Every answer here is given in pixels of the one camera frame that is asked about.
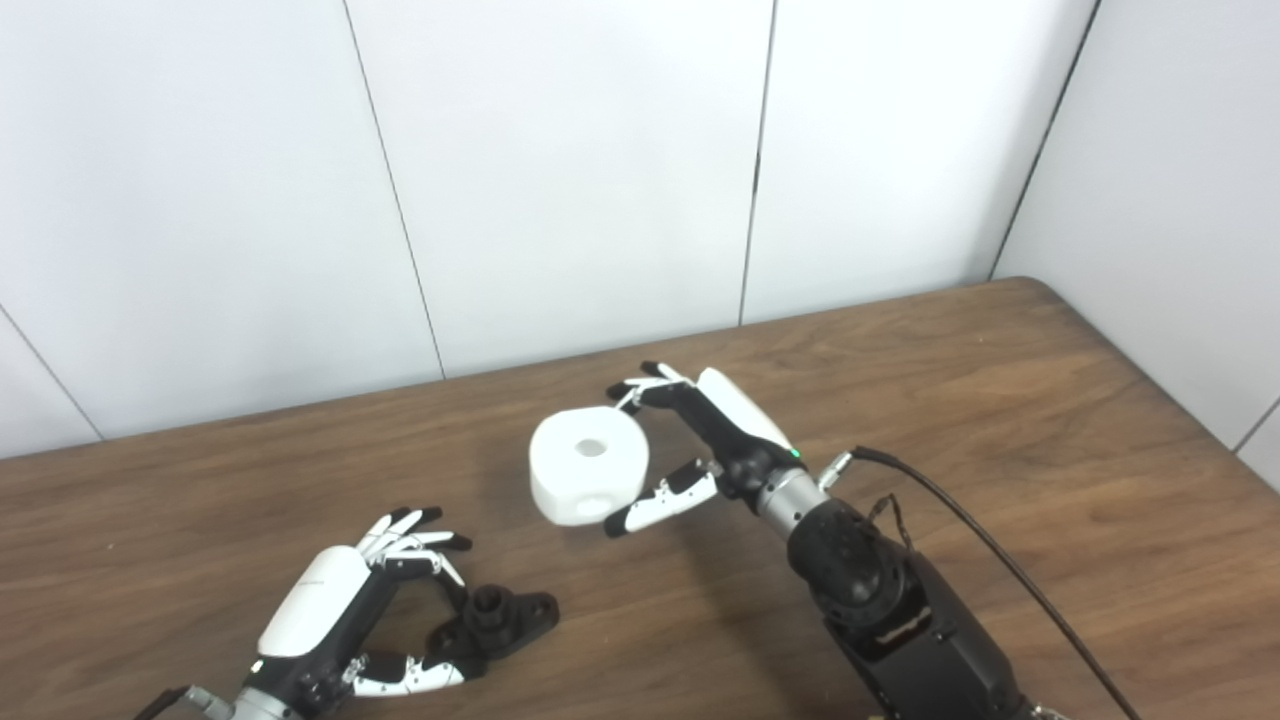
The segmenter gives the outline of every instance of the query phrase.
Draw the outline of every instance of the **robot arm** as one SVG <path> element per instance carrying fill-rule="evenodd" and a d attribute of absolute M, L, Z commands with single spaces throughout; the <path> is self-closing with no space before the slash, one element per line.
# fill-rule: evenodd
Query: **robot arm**
<path fill-rule="evenodd" d="M 676 411 L 714 461 L 695 460 L 607 519 L 609 536 L 684 512 L 708 500 L 714 484 L 786 542 L 823 624 L 888 717 L 1059 717 L 1023 697 L 1009 660 L 923 555 L 827 495 L 851 454 L 815 480 L 786 436 L 719 372 L 707 369 L 694 382 L 659 363 L 641 369 L 650 377 L 609 388 L 617 406 Z"/>
<path fill-rule="evenodd" d="M 440 551 L 468 550 L 451 532 L 415 532 L 438 507 L 402 507 L 380 518 L 351 546 L 321 551 L 294 583 L 257 642 L 239 696 L 225 702 L 198 687 L 163 693 L 137 720 L 178 700 L 210 720 L 311 720 L 349 697 L 396 697 L 456 685 L 488 671 L 559 620 L 547 593 L 515 596 L 498 585 L 474 593 Z M 421 657 L 364 651 L 401 583 L 434 579 L 457 618 L 438 628 Z"/>

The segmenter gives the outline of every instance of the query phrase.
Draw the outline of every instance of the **wooden table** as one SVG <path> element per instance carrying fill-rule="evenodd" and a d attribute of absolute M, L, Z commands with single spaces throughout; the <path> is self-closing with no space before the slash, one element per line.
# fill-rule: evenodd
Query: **wooden table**
<path fill-rule="evenodd" d="M 556 528 L 526 448 L 643 359 L 723 369 L 824 464 L 863 443 L 933 475 L 1018 557 L 1144 717 L 1280 711 L 1280 498 L 1046 287 L 1005 281 L 106 442 L 0 464 L 0 716 L 120 720 L 164 687 L 234 694 L 257 634 L 323 547 L 398 505 L 471 536 L 470 582 L 559 597 L 561 625 L 488 678 L 339 717 L 657 719 L 874 714 L 782 544 L 713 501 L 620 541 Z M 643 414 L 652 469 L 699 448 Z M 1050 621 L 923 491 L 928 553 L 1076 720 L 1120 717 Z M 375 633 L 420 651 L 422 584 Z M 195 717 L 170 710 L 174 717 Z"/>

